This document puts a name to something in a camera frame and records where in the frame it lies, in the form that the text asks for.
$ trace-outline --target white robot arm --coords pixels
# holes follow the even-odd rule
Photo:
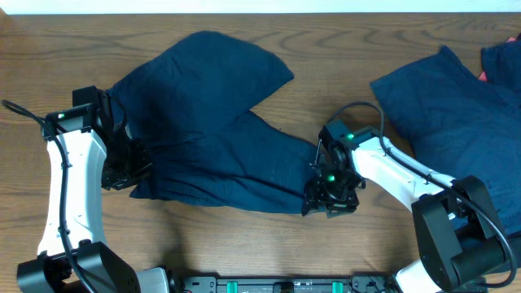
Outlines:
[[[322,158],[321,163],[315,165],[317,176],[304,188],[303,215],[319,211],[325,211],[327,216],[354,212],[358,205],[356,188],[363,187],[365,179],[371,180],[413,213],[421,260],[393,278],[180,279],[163,268],[136,273],[107,246],[101,187],[119,190],[136,184],[147,175],[150,158],[140,141],[132,140],[124,130],[125,120],[119,128],[113,124],[110,97],[106,93],[93,86],[77,90],[73,92],[73,105],[75,107],[67,111],[49,114],[46,124],[51,130],[45,127],[42,132],[48,141],[51,162],[49,214],[37,259],[19,265],[17,279],[23,292],[73,290],[63,282],[71,274],[71,259],[65,257],[69,252],[93,291],[146,293],[238,293],[239,288],[251,292],[272,290],[273,293],[313,288],[333,293],[344,290],[436,293],[441,289],[457,290],[508,260],[503,243],[497,239],[497,231],[447,191],[457,190],[481,206],[488,205],[491,207],[487,209],[488,216],[493,224],[501,227],[480,181],[473,177],[456,181],[437,173],[396,149],[375,130],[367,128],[352,133],[337,120],[325,125],[319,135],[331,162],[326,163]],[[65,169],[56,141],[66,153],[68,166]],[[63,172],[68,173],[64,183],[68,247],[64,247],[63,235],[58,229],[62,225],[59,207]],[[459,233],[452,229],[449,220],[456,216],[471,219],[470,230],[474,231],[471,234],[481,241],[481,246],[470,250],[461,247],[459,240],[466,237],[463,232],[468,235],[469,230]],[[483,254],[487,255],[484,260],[472,261]],[[465,292],[482,291],[483,288],[465,287]]]
[[[395,275],[403,293],[455,291],[509,259],[515,263],[483,182],[438,173],[380,133],[372,128],[353,133],[340,120],[324,126],[319,146],[330,159],[317,156],[317,177],[306,185],[303,215],[324,209],[328,216],[354,212],[356,188],[364,188],[366,179],[384,188],[413,213],[421,256]],[[454,231],[450,220],[455,217],[468,217],[468,224]],[[462,242],[468,238],[480,245],[467,249]]]

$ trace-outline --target black motor joint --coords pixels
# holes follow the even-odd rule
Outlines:
[[[303,216],[326,212],[328,217],[333,217],[357,210],[356,188],[363,189],[366,183],[354,168],[351,152],[359,143],[374,136],[377,132],[371,127],[353,133],[340,120],[324,125],[318,138],[326,154],[317,157],[313,165],[317,176],[305,185]]]
[[[142,139],[131,138],[126,113],[123,121],[114,123],[112,101],[125,113],[123,105],[106,91],[89,86],[72,92],[72,108],[46,116],[55,133],[42,133],[45,140],[53,134],[94,130],[107,148],[103,165],[102,188],[120,190],[138,184],[149,176],[151,158]]]

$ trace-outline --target folded fabric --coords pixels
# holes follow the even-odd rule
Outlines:
[[[133,70],[108,91],[153,163],[130,196],[299,213],[316,148],[249,111],[291,79],[274,54],[213,32]]]
[[[521,94],[521,41],[481,50],[487,80]]]
[[[521,230],[521,42],[484,50],[492,83],[448,48],[371,83],[419,162],[456,178],[478,177],[508,234]]]
[[[515,37],[509,37],[506,42],[516,42],[518,41],[518,39],[516,39]],[[487,80],[487,74],[485,72],[481,72],[481,74],[479,75],[478,79],[480,81],[488,81]]]

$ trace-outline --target wooden table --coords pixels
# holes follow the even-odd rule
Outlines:
[[[519,14],[47,15],[0,24],[0,91],[38,115],[71,107],[71,91],[109,88],[190,33],[217,30],[280,56],[295,80],[254,108],[284,132],[316,141],[352,101],[375,102],[369,82],[446,44],[475,74],[479,49],[521,32]],[[378,122],[370,110],[348,123]],[[0,291],[18,291],[16,266],[36,256],[46,222],[50,165],[31,120],[0,110]],[[409,150],[391,130],[395,144]],[[418,258],[411,214],[370,184],[350,216],[198,208],[103,194],[112,250],[135,269],[167,265],[221,275],[395,272]],[[492,276],[501,281],[505,275]],[[521,291],[521,278],[497,292]]]

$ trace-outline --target white wall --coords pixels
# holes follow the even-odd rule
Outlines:
[[[521,0],[0,0],[7,14],[521,12]]]

